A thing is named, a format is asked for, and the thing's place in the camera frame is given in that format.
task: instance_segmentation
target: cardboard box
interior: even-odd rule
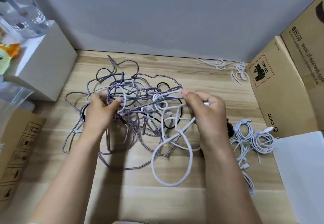
[[[249,63],[247,73],[265,122],[274,127],[274,137],[324,129],[280,36]]]
[[[0,212],[11,202],[45,118],[16,109],[0,140]]]
[[[324,137],[320,131],[275,141],[274,158],[300,224],[324,223]]]
[[[304,82],[319,130],[324,128],[324,8],[314,0],[281,34]]]

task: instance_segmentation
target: cable connector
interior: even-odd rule
[[[241,166],[241,169],[242,170],[245,170],[245,169],[247,169],[247,168],[249,168],[250,167],[250,165],[248,164],[248,163],[245,163],[245,164],[243,164],[242,166]]]
[[[260,131],[259,133],[260,133],[261,135],[263,135],[263,134],[265,134],[265,133],[269,133],[271,130],[273,130],[273,127],[272,127],[272,126],[271,126],[271,127],[267,127],[265,130]]]

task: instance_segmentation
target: wood grain surface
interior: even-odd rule
[[[222,97],[227,117],[235,125],[242,118],[251,119],[253,128],[264,129],[265,123],[251,86],[241,86],[230,71],[218,71],[192,58],[176,58],[140,54],[79,51],[79,57],[56,103],[38,102],[36,113],[47,117],[33,154],[24,171],[16,195],[9,209],[0,217],[0,223],[25,223],[39,202],[42,194],[64,163],[67,154],[61,148],[68,132],[79,115],[65,101],[71,91],[86,92],[86,84],[101,67],[111,67],[110,54],[117,62],[136,60],[140,72],[149,75],[164,74],[175,78],[185,88],[201,90]],[[131,76],[136,70],[127,62],[119,68]],[[151,79],[151,84],[166,78]],[[81,106],[84,95],[72,95],[70,100]],[[192,144],[199,143],[195,125],[187,132]],[[114,141],[122,135],[112,134]],[[157,145],[151,137],[144,138],[151,148]],[[113,154],[109,160],[115,166],[139,166],[151,158],[140,143],[126,154]],[[247,155],[250,168],[246,173],[254,182],[256,193],[253,201],[264,223],[295,223],[294,214],[284,190],[273,154]],[[156,173],[163,181],[178,181],[185,173],[189,156],[176,149],[169,159],[159,157],[155,162]],[[201,153],[194,154],[192,170],[183,184],[164,187],[153,177],[150,166],[139,170],[114,172],[98,161],[91,197],[87,209],[87,224],[111,224],[116,220],[144,223],[205,223],[205,162]]]

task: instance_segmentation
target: plastic bag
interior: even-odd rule
[[[2,133],[12,113],[32,93],[33,91],[28,88],[12,82],[3,82],[3,77],[0,75],[0,148]]]

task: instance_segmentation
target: white box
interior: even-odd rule
[[[39,38],[22,43],[21,51],[4,74],[6,81],[34,90],[35,100],[56,101],[77,53],[55,21]]]
[[[323,132],[277,139],[273,154],[297,222],[324,223]]]

